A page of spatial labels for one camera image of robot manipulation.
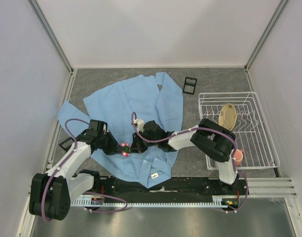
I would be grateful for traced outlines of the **light blue shirt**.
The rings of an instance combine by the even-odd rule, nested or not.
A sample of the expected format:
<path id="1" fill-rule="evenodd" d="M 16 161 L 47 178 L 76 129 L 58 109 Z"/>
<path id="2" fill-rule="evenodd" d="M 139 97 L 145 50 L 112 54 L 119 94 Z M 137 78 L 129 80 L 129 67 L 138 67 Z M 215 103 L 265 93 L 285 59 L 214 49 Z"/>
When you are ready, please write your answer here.
<path id="1" fill-rule="evenodd" d="M 132 143 L 135 132 L 131 124 L 133 112 L 145 122 L 155 121 L 165 131 L 180 131 L 183 122 L 182 89 L 167 73 L 154 76 L 139 75 L 100 89 L 83 100 L 84 114 L 68 101 L 58 112 L 63 129 L 74 136 L 88 128 L 91 119 L 108 124 L 108 129 L 118 143 Z M 177 152 L 166 153 L 151 146 L 142 154 L 108 156 L 102 150 L 92 154 L 113 176 L 127 182 L 138 182 L 151 188 L 171 178 L 171 168 Z"/>

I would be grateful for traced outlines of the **pink flower plush brooch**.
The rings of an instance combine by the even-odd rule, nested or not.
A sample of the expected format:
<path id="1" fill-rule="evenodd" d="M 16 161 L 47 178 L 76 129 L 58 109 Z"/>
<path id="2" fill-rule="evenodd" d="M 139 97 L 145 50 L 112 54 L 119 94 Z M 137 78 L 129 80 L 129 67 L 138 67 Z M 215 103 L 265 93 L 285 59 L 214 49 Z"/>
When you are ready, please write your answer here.
<path id="1" fill-rule="evenodd" d="M 127 143 L 121 143 L 121 152 L 125 157 L 130 155 L 130 146 Z"/>

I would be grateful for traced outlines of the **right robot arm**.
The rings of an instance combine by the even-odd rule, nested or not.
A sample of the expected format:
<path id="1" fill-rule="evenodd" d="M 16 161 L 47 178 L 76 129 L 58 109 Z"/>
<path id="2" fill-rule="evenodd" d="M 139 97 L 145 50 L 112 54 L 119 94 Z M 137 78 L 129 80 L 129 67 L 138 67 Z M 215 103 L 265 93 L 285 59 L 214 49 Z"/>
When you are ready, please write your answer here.
<path id="1" fill-rule="evenodd" d="M 144 122 L 133 117 L 132 125 L 135 133 L 130 152 L 141 154 L 156 146 L 169 153 L 195 146 L 217 164 L 220 191 L 228 195 L 236 190 L 238 174 L 231 156 L 237 146 L 235 135 L 228 129 L 206 118 L 192 128 L 174 132 L 165 131 L 154 120 Z"/>

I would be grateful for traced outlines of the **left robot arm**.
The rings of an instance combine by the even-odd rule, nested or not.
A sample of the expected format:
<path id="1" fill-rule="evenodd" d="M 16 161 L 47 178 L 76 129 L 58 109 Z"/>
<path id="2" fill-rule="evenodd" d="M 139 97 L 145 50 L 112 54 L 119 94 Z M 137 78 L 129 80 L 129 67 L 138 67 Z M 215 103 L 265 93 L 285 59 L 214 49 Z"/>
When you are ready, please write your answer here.
<path id="1" fill-rule="evenodd" d="M 120 144 L 108 131 L 108 124 L 90 120 L 88 128 L 78 136 L 70 135 L 72 144 L 65 148 L 65 155 L 45 173 L 32 178 L 29 213 L 45 221 L 63 220 L 71 203 L 85 192 L 97 194 L 102 189 L 100 173 L 83 169 L 76 174 L 80 165 L 96 150 L 116 154 Z"/>

